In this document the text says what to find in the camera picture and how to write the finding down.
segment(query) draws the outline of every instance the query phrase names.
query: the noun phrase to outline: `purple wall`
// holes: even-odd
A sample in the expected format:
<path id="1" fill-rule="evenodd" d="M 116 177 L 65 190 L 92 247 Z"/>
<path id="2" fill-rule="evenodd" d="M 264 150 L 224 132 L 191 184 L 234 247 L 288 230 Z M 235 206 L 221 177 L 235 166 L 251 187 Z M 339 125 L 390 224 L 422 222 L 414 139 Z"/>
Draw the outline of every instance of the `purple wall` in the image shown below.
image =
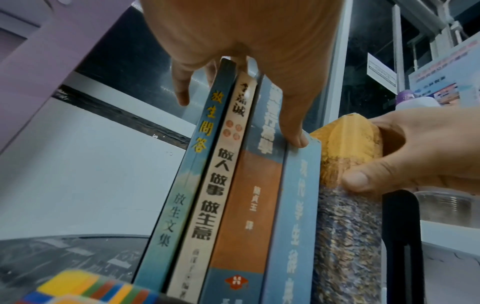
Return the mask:
<path id="1" fill-rule="evenodd" d="M 132 2 L 50 0 L 52 20 L 0 62 L 0 151 Z"/>
<path id="2" fill-rule="evenodd" d="M 25 38 L 0 29 L 0 62 L 13 52 Z"/>

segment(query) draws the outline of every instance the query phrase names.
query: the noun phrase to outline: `publisher logo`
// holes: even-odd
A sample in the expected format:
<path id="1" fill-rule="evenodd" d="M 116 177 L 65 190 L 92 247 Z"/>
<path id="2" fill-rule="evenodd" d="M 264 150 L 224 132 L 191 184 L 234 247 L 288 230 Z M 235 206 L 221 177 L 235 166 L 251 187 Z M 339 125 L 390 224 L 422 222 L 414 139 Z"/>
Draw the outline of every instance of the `publisher logo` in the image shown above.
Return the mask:
<path id="1" fill-rule="evenodd" d="M 230 285 L 231 289 L 237 290 L 237 289 L 242 288 L 244 286 L 244 284 L 247 284 L 249 282 L 249 280 L 242 277 L 241 275 L 234 275 L 234 276 L 226 279 L 225 282 L 227 282 Z"/>

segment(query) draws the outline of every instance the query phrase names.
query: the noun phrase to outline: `blue stripe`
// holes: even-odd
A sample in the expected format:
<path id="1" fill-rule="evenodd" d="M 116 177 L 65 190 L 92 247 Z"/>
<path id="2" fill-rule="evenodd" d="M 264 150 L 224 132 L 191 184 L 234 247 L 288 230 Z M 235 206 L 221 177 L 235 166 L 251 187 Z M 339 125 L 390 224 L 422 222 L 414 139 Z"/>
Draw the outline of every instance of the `blue stripe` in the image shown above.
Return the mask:
<path id="1" fill-rule="evenodd" d="M 48 301 L 50 301 L 52 298 L 53 296 L 46 295 L 38 291 L 34 291 L 24 296 L 22 300 L 31 304 L 45 304 Z"/>
<path id="2" fill-rule="evenodd" d="M 101 299 L 100 301 L 108 302 L 110 301 L 113 296 L 120 290 L 123 284 L 114 285 Z"/>
<path id="3" fill-rule="evenodd" d="M 155 301 L 158 299 L 158 296 L 151 292 L 148 294 L 146 297 L 145 301 L 143 301 L 143 304 L 155 304 Z"/>

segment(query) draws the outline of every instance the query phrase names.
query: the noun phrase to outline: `purple bottle cap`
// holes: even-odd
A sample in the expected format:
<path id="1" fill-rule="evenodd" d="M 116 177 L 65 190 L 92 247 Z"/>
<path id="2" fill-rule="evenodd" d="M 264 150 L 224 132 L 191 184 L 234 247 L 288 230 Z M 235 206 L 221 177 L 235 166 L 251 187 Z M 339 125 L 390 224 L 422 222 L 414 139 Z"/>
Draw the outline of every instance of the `purple bottle cap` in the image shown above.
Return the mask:
<path id="1" fill-rule="evenodd" d="M 401 91 L 396 96 L 395 105 L 397 105 L 400 102 L 403 102 L 405 100 L 410 100 L 410 99 L 415 99 L 415 98 L 417 98 L 417 97 L 415 96 L 415 93 L 412 90 Z"/>

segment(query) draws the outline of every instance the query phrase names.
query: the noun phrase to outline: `white bottle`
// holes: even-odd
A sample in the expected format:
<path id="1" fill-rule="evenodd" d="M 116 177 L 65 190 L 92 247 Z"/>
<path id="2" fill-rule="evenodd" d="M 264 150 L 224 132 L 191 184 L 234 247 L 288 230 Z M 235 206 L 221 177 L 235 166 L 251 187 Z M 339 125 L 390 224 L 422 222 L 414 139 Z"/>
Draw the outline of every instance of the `white bottle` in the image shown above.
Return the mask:
<path id="1" fill-rule="evenodd" d="M 415 94 L 411 90 L 405 90 L 400 92 L 396 96 L 395 110 L 405 110 L 424 107 L 441 107 L 438 101 L 432 97 L 415 97 Z"/>

